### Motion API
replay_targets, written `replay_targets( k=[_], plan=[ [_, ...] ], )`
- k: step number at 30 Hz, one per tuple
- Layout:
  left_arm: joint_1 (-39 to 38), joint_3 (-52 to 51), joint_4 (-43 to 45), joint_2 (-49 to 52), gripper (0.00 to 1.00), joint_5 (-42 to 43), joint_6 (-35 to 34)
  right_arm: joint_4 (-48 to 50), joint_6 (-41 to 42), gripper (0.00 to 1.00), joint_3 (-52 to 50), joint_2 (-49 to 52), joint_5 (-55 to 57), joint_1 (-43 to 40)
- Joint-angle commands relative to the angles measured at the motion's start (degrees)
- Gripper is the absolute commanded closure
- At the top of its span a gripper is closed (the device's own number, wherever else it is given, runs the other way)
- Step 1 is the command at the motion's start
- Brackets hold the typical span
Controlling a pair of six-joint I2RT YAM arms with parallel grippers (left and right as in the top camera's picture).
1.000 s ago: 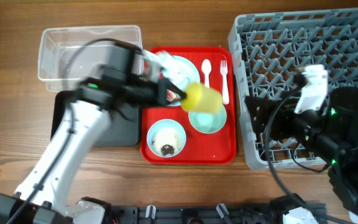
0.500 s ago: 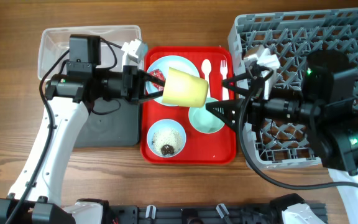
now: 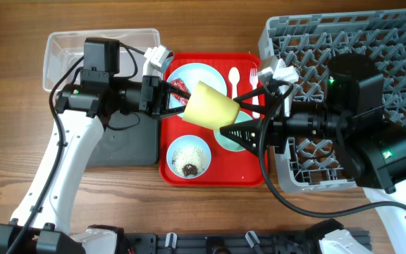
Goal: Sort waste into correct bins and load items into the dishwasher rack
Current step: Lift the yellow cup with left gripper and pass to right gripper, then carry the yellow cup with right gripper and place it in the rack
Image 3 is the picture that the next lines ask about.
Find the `red snack wrapper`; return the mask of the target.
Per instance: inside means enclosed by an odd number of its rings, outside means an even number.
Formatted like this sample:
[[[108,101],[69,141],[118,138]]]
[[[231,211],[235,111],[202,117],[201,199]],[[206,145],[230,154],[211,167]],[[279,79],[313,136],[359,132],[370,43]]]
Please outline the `red snack wrapper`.
[[[179,90],[182,90],[183,92],[186,92],[188,94],[190,94],[190,91],[187,89],[185,83],[183,82],[182,79],[177,78],[175,80],[172,80],[170,82],[170,84],[175,87],[178,88]],[[188,103],[188,99],[185,99],[177,94],[172,93],[171,94],[173,96],[174,99],[176,99],[181,105],[186,106]]]

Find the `rice and brown food waste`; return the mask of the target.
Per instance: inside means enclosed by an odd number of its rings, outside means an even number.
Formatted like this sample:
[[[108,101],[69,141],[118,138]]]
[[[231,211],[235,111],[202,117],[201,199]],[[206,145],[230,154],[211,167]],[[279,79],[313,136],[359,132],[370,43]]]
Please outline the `rice and brown food waste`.
[[[173,169],[185,178],[198,176],[206,169],[206,165],[207,156],[196,145],[179,147],[172,156]]]

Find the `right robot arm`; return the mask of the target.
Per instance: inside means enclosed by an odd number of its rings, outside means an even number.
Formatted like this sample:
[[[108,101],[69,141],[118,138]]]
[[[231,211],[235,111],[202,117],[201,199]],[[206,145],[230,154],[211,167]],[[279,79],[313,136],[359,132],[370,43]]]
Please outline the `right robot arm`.
[[[254,90],[266,103],[254,106],[236,98],[261,119],[223,126],[223,136],[262,158],[268,146],[283,152],[288,138],[332,142],[339,164],[364,190],[369,203],[341,216],[375,209],[396,253],[406,253],[406,127],[384,116],[384,77],[363,54],[346,53],[328,63],[323,102],[295,102],[293,84],[274,80]]]

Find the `small light blue bowl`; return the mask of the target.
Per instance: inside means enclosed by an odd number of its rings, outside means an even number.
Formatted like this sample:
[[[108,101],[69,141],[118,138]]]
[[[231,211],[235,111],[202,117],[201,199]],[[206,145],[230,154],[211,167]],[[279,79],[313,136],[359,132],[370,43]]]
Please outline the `small light blue bowl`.
[[[166,163],[179,178],[196,179],[209,168],[211,150],[202,138],[183,135],[168,146]]]

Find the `white plastic spoon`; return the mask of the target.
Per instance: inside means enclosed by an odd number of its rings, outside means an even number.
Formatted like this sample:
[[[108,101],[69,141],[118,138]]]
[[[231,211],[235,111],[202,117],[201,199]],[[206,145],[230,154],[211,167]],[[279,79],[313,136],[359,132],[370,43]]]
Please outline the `white plastic spoon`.
[[[232,85],[231,97],[234,99],[238,96],[238,83],[240,82],[240,72],[236,67],[229,70],[228,80]]]

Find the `large light blue plate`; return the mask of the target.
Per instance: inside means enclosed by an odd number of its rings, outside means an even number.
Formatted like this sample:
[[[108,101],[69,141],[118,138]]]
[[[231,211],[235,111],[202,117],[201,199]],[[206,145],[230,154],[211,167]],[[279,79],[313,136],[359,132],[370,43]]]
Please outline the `large light blue plate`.
[[[226,82],[222,75],[213,67],[204,63],[187,63],[174,70],[167,78],[167,82],[180,78],[192,93],[199,81],[214,88],[222,95],[227,95]]]

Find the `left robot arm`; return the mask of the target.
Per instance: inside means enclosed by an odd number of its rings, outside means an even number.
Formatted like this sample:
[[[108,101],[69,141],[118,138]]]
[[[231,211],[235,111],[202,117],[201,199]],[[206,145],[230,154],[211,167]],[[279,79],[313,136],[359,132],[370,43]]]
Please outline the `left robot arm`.
[[[0,253],[129,253],[124,230],[92,225],[70,233],[76,193],[93,150],[109,127],[112,114],[140,112],[163,119],[183,112],[170,108],[171,94],[189,94],[161,79],[173,60],[165,46],[143,52],[141,81],[121,77],[124,43],[88,37],[83,55],[49,95],[54,129],[35,178],[6,224],[0,224]]]

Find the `mint green bowl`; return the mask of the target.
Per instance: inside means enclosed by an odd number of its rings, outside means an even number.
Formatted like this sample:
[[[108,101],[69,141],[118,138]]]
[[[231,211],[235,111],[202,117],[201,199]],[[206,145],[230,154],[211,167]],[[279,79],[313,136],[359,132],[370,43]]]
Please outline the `mint green bowl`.
[[[242,123],[249,120],[252,120],[252,117],[249,114],[243,111],[239,111],[235,123]],[[230,152],[241,152],[245,150],[244,147],[242,147],[241,145],[221,135],[219,131],[214,131],[214,137],[217,143],[225,150],[228,150]]]

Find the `yellow plastic cup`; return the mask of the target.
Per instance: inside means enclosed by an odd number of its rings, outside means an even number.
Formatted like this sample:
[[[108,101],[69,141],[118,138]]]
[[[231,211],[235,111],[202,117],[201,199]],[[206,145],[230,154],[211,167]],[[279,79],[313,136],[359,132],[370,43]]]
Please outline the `yellow plastic cup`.
[[[235,123],[240,105],[199,81],[183,113],[183,120],[213,131]]]

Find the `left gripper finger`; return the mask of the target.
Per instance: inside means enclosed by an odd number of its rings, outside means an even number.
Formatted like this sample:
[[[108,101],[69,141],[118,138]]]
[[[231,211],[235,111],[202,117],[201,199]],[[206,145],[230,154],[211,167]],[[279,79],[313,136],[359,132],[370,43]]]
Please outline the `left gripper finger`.
[[[162,111],[159,115],[160,119],[166,119],[168,117],[172,117],[172,116],[179,116],[179,117],[183,117],[185,111],[185,107],[175,107],[175,108],[171,108],[171,109],[165,109],[164,111]]]
[[[189,99],[191,94],[188,92],[185,92],[184,90],[181,90],[178,87],[173,86],[170,83],[167,83],[166,81],[161,82],[163,93],[165,94],[166,97],[170,97],[170,95],[176,95],[179,98],[183,99]]]

